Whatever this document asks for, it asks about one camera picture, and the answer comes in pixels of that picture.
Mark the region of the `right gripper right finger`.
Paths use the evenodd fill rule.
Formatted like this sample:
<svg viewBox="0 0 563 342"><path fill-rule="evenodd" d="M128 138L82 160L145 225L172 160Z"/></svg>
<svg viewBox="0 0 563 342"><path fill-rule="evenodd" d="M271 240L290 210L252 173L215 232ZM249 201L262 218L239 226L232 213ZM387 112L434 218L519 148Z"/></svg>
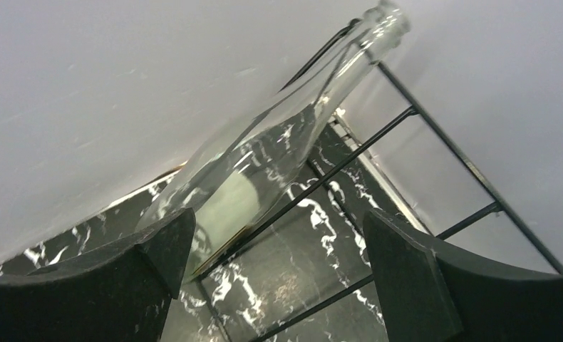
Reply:
<svg viewBox="0 0 563 342"><path fill-rule="evenodd" d="M363 237L390 341L563 341L563 275L474 254L379 209Z"/></svg>

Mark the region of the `clear round glass bottle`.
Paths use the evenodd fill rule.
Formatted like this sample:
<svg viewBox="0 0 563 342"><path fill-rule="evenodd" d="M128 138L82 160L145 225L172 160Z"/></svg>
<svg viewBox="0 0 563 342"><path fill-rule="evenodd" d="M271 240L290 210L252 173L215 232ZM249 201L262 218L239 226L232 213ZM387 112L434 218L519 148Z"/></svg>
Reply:
<svg viewBox="0 0 563 342"><path fill-rule="evenodd" d="M298 176L340 104L409 29L407 16L391 1L367 10L295 81L207 139L138 227L192 209L196 230L184 277L200 274L259 226Z"/></svg>

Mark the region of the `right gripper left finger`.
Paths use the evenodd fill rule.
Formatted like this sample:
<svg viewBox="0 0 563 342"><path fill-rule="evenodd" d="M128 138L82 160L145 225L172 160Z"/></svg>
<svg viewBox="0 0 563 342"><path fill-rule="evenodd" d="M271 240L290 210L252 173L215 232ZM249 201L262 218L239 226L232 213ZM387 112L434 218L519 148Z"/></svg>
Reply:
<svg viewBox="0 0 563 342"><path fill-rule="evenodd" d="M181 209L80 256L0 276L0 341L159 341L195 228Z"/></svg>

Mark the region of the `black wire wine rack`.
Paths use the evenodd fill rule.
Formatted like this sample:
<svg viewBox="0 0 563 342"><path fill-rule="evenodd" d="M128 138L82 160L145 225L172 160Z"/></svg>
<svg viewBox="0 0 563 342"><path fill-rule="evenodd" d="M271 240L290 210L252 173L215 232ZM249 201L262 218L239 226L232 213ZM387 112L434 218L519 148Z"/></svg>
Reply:
<svg viewBox="0 0 563 342"><path fill-rule="evenodd" d="M286 204L385 135L231 260L188 286L213 341L385 341L363 216L382 209L457 247L563 273L563 2L407 4L411 29L341 105ZM428 114L410 107L395 82Z"/></svg>

